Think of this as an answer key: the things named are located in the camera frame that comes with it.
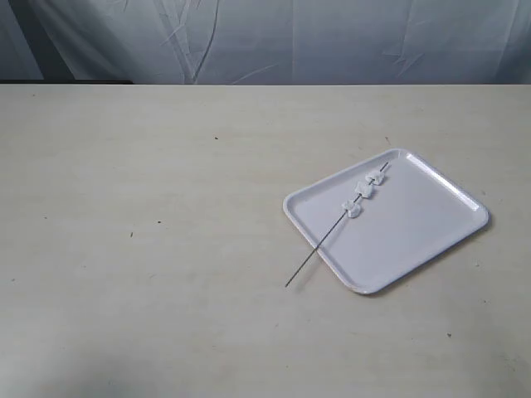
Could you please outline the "thin metal skewer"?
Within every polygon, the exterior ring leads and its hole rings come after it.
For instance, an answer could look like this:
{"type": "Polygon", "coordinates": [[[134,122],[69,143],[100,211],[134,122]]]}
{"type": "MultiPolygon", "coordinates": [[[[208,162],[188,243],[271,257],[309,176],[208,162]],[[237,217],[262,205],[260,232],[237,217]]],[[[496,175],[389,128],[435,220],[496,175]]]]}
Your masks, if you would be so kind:
{"type": "MultiPolygon", "coordinates": [[[[389,162],[385,162],[381,168],[378,170],[379,172],[383,172],[389,162]]],[[[356,205],[358,200],[362,198],[361,193],[359,193],[354,199],[353,199],[353,205],[356,205]]],[[[328,232],[322,237],[322,239],[319,241],[319,243],[310,251],[308,256],[303,260],[301,265],[298,267],[298,269],[291,275],[291,277],[287,280],[285,283],[285,288],[288,288],[288,286],[291,284],[291,282],[294,280],[294,278],[298,275],[298,273],[306,266],[310,258],[314,255],[314,253],[317,252],[317,250],[320,248],[320,246],[324,243],[324,241],[328,238],[328,236],[334,231],[336,226],[339,224],[339,222],[348,215],[348,209],[343,209],[342,215],[336,220],[336,222],[330,227],[328,232]]]]}

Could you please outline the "grey fabric backdrop curtain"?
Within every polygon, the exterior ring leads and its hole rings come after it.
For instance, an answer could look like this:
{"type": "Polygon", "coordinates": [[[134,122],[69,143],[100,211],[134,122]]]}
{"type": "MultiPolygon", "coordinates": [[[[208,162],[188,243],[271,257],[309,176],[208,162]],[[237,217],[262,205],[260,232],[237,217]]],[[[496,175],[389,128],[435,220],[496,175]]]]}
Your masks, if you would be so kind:
{"type": "Polygon", "coordinates": [[[527,1],[4,1],[2,80],[527,84],[527,1]]]}

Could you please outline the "white rectangular plastic tray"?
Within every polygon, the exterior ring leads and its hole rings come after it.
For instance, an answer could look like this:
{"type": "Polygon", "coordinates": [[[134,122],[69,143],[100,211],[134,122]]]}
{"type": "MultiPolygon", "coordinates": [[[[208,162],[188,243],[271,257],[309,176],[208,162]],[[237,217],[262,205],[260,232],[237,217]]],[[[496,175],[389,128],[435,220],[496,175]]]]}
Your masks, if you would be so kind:
{"type": "Polygon", "coordinates": [[[342,215],[342,204],[372,170],[385,179],[359,199],[358,217],[345,216],[315,255],[357,294],[375,294],[476,233],[487,208],[415,153],[393,148],[297,192],[283,203],[286,216],[312,249],[342,215]]]}

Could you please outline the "white foam piece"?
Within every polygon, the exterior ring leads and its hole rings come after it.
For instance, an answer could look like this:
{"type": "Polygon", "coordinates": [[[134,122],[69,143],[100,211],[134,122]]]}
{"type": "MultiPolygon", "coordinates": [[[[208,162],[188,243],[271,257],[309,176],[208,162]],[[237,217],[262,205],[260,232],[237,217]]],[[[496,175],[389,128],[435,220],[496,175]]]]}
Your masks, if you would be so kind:
{"type": "Polygon", "coordinates": [[[343,210],[347,213],[348,218],[356,218],[361,213],[361,206],[355,200],[347,200],[342,204],[343,210]]]}
{"type": "Polygon", "coordinates": [[[366,182],[373,185],[380,185],[384,179],[385,172],[379,170],[372,170],[365,176],[366,182]]]}
{"type": "Polygon", "coordinates": [[[354,193],[363,199],[368,199],[373,194],[373,184],[371,182],[359,181],[354,188],[354,193]]]}

